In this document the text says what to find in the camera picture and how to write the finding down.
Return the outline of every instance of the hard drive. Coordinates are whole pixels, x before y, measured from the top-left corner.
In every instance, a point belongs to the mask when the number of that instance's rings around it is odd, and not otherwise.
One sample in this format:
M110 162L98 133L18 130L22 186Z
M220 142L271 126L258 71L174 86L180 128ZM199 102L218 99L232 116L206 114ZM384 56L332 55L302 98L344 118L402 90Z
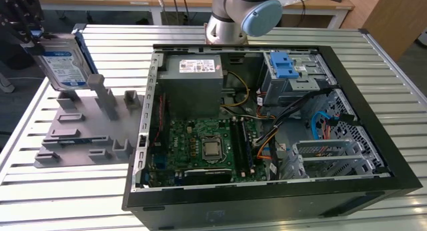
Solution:
M56 91L88 89L87 80L98 74L79 29L72 34L48 34L40 44L43 55L35 60Z

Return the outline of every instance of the floor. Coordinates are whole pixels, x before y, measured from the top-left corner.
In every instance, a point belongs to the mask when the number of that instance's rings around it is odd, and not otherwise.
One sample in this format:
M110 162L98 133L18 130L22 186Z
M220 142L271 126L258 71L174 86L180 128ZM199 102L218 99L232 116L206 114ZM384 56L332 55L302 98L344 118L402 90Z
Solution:
M75 24L88 23L84 11L67 11L66 19L63 20L59 19L59 14L55 11L46 11L44 15L44 29L47 32L70 33ZM91 17L95 24L135 25L136 23L142 24L144 22L151 22L151 17L147 12L94 11L91 12ZM192 20L192 25L203 25L203 23L208 21L210 14L191 13L190 17L190 19ZM407 49L405 55L398 61L398 65L401 66L405 73L411 78L425 95L427 95L426 57L427 48L422 48L417 44L414 44ZM3 93L0 91L0 132L12 132L42 83L40 79L34 78L43 78L44 74L39 67L36 67L35 65L23 70L11 70L2 62L0 72L7 78L22 78L10 80L15 85L14 93ZM0 134L0 150L6 146L8 138L10 136Z

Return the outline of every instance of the sticker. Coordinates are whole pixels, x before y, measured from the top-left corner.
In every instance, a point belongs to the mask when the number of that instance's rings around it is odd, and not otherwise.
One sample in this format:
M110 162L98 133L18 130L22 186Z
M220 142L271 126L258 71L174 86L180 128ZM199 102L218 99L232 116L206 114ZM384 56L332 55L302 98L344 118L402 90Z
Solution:
M263 98L262 97L256 97L256 104L259 106L263 106Z
M295 71L307 71L306 66L295 66Z
M180 73L212 73L215 72L214 59L184 59L179 61Z
M67 86L87 84L82 71L74 64L75 57L71 52L44 52L43 58L59 83Z
M276 174L278 172L278 167L274 165L274 163L270 164L270 170Z
M76 142L72 140L58 141L60 144L75 144Z
M130 2L131 5L148 5L148 2Z

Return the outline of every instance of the yellow cable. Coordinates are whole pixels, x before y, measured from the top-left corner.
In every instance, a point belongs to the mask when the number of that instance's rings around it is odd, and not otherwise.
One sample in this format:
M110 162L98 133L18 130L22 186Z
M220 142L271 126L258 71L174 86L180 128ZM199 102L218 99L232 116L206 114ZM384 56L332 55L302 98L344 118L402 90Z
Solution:
M260 149L259 149L258 155L256 155L258 157L266 157L266 156L260 156L260 154L262 154L262 152L263 152L263 149L264 149L267 143L268 143L270 140L274 138L274 136L276 135L278 132L279 132L279 130L276 130L276 131L274 132L274 134L270 136L270 138L266 140L266 142L264 142L263 145L260 146Z
M220 106L222 106L222 107L236 107L236 106L239 106L239 105L243 105L243 104L247 102L247 100L248 100L248 98L250 98L250 88L248 88L248 85L247 85L247 83L244 82L244 80L239 77L239 75L238 75L235 72L228 71L228 73L234 74L235 77L236 77L236 78L240 80L240 82L243 83L243 85L244 85L244 87L246 87L246 97L244 97L244 100L243 100L242 102L231 103L231 104L222 104Z

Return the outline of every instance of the motherboard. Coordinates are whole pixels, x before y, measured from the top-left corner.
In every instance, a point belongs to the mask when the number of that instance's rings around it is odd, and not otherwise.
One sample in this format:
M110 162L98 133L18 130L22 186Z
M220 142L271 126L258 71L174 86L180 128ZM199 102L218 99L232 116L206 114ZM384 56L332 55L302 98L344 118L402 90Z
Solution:
M154 186L206 184L212 178L227 183L267 180L264 165L252 160L250 149L258 137L252 119L172 120L168 128L167 152L152 157Z

